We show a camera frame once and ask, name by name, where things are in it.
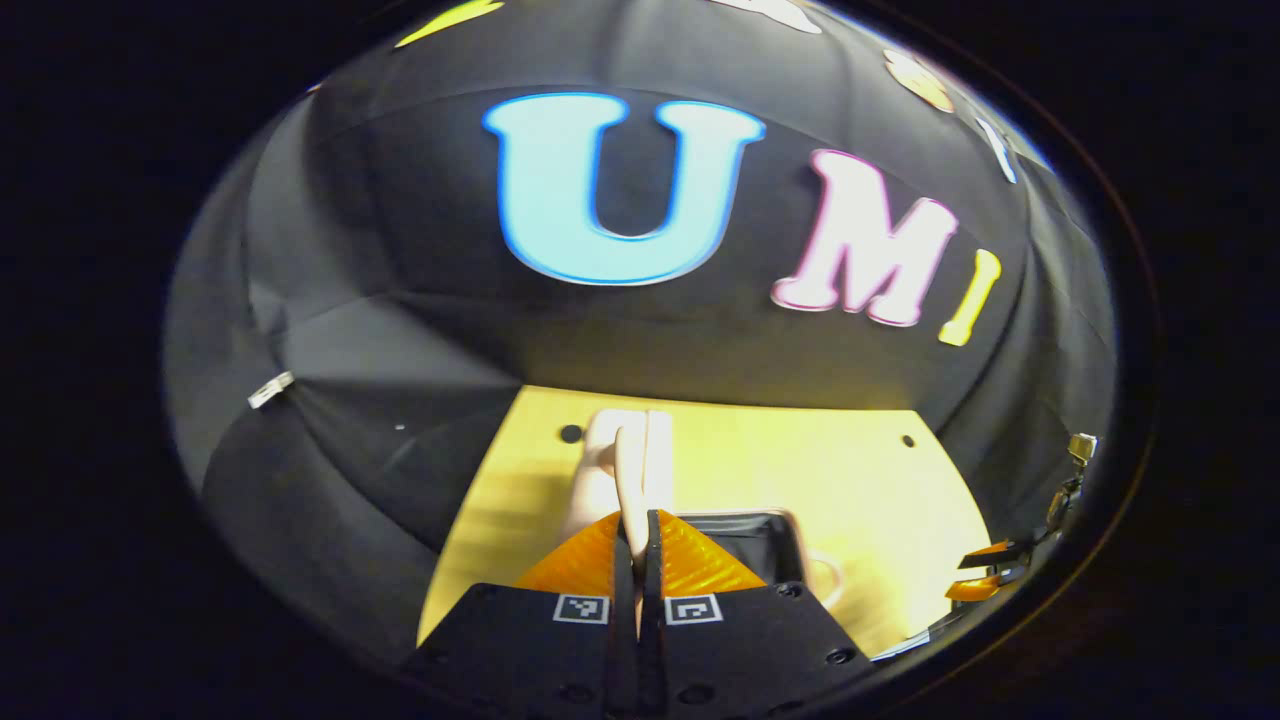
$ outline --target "screw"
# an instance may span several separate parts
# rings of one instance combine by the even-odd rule
[[[827,665],[844,665],[854,659],[854,651],[847,647],[832,651],[827,655]]]

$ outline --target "yellow table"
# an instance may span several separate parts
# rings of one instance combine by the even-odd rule
[[[419,643],[475,583],[512,584],[556,548],[581,445],[559,429],[598,410],[672,416],[675,511],[790,510],[810,553],[836,560],[832,615],[876,655],[946,615],[960,557],[991,544],[946,451],[914,411],[675,402],[526,386],[480,464],[428,591]],[[913,447],[902,441],[910,436]],[[812,562],[814,592],[831,578]]]

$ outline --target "letter m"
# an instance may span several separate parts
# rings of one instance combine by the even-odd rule
[[[773,301],[792,310],[835,307],[844,263],[846,313],[867,307],[876,322],[914,325],[955,217],[920,199],[891,228],[884,178],[874,165],[836,150],[815,150],[810,163],[823,179],[822,206],[800,266],[773,284]]]

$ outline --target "blue letter u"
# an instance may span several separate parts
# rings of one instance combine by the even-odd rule
[[[554,92],[495,105],[484,126],[502,138],[498,208],[507,246],[539,273],[581,284],[652,284],[680,277],[716,252],[742,149],[764,123],[709,102],[664,102],[658,122],[676,132],[676,178],[667,219],[637,237],[595,217],[595,170],[604,128],[627,117],[609,95]]]

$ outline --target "orange gripper pad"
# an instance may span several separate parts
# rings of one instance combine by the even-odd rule
[[[658,510],[662,530],[662,594],[687,597],[763,588],[764,580],[716,541],[666,510]]]
[[[517,588],[613,597],[614,512],[582,528],[516,580]]]
[[[988,575],[977,580],[961,580],[951,583],[947,589],[947,598],[960,602],[979,602],[996,594],[1000,591],[1000,575]]]
[[[993,544],[991,547],[984,547],[982,550],[975,550],[975,551],[970,552],[969,555],[988,555],[988,553],[992,553],[992,552],[1004,552],[1004,551],[1009,550],[1009,542],[1010,541],[997,542],[996,544]]]

